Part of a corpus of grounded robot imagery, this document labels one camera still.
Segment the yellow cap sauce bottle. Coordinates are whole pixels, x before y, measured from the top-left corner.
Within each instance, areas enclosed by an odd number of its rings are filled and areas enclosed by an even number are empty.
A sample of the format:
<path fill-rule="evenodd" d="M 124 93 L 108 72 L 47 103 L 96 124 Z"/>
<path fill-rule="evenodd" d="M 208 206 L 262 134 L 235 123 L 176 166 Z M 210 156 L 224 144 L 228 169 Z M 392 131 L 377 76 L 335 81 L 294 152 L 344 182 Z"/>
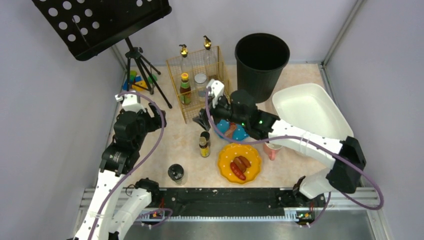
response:
<path fill-rule="evenodd" d="M 180 102 L 183 105 L 189 105 L 191 103 L 191 85 L 190 85 L 190 78 L 189 74 L 187 72 L 183 72 L 181 74 L 180 79 Z"/>

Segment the black cap spice bottle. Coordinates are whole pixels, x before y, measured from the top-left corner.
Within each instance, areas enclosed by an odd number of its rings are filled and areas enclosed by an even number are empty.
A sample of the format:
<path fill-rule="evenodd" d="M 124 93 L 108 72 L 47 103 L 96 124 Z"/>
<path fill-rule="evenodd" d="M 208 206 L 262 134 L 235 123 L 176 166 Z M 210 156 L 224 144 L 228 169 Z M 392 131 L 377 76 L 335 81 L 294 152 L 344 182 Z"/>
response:
<path fill-rule="evenodd" d="M 209 143 L 210 142 L 210 137 L 211 137 L 211 135 L 210 135 L 210 133 L 208 132 L 208 131 L 203 131 L 201 134 L 200 134 L 200 137 L 203 137 L 203 138 L 205 138 L 206 139 L 206 141 Z"/>

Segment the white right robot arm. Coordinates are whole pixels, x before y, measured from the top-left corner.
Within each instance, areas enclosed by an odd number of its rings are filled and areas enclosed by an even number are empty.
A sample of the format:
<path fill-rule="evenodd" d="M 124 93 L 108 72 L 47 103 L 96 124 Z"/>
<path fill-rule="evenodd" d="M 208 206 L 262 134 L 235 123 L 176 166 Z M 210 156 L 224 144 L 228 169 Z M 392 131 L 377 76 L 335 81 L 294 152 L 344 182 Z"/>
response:
<path fill-rule="evenodd" d="M 204 130 L 217 128 L 221 120 L 244 128 L 255 143 L 270 143 L 299 150 L 307 157 L 325 165 L 322 173 L 301 177 L 294 191 L 308 199 L 337 190 L 344 194 L 356 192 L 366 159 L 360 142 L 324 137 L 296 127 L 277 115 L 258 109 L 254 99 L 245 90 L 236 90 L 226 97 L 218 90 L 207 90 L 205 106 L 193 121 Z"/>

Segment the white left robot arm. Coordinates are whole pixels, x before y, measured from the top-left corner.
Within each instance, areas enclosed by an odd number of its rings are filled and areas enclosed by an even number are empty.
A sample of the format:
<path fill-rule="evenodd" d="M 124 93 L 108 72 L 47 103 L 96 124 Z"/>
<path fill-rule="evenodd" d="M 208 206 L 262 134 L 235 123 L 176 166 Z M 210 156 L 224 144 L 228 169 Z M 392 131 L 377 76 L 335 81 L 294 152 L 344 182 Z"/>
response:
<path fill-rule="evenodd" d="M 140 167 L 140 149 L 148 133 L 163 135 L 166 113 L 150 102 L 153 115 L 140 103 L 124 103 L 113 126 L 110 145 L 102 154 L 97 183 L 88 211 L 74 240 L 123 240 L 139 214 L 153 201 L 155 181 L 142 179 L 125 204 L 116 209 L 127 178 Z"/>

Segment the small yellow spice bottle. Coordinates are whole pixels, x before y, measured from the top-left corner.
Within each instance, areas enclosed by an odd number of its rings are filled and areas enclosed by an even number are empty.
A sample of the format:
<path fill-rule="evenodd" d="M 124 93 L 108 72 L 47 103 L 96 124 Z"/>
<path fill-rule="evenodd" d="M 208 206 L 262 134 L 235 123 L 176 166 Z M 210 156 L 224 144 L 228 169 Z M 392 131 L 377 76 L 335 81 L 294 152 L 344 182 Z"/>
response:
<path fill-rule="evenodd" d="M 199 138 L 199 149 L 200 149 L 200 155 L 203 158 L 207 158 L 210 155 L 210 147 L 209 147 L 207 139 L 204 136 L 201 136 Z"/>

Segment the yellow dotted plate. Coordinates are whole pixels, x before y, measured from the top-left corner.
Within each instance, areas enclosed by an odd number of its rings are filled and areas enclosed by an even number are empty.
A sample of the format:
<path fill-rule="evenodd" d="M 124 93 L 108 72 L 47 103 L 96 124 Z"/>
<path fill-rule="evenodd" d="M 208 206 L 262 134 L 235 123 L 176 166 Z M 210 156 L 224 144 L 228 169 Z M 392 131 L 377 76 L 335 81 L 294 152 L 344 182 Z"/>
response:
<path fill-rule="evenodd" d="M 261 172 L 262 158 L 251 145 L 231 143 L 218 155 L 220 175 L 233 184 L 252 182 Z"/>

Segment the black lid grinder jar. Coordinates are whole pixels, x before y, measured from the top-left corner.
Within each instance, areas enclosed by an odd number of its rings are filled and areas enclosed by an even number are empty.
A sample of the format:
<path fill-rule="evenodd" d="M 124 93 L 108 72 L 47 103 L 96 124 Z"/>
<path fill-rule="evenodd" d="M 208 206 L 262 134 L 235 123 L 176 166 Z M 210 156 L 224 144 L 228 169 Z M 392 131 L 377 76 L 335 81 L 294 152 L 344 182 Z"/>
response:
<path fill-rule="evenodd" d="M 184 185 L 186 182 L 185 179 L 185 170 L 180 164 L 172 164 L 168 170 L 167 174 L 169 178 L 177 185 Z"/>

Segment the silver lid shaker jar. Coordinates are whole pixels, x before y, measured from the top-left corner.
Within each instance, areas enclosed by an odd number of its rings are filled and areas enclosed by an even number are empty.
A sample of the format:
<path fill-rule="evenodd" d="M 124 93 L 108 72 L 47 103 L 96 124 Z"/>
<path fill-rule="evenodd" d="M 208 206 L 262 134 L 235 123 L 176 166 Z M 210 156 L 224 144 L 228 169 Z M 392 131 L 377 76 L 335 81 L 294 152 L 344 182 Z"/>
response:
<path fill-rule="evenodd" d="M 205 102 L 206 87 L 208 85 L 208 78 L 204 73 L 198 73 L 194 76 L 195 88 L 197 90 L 198 98 L 201 102 Z"/>

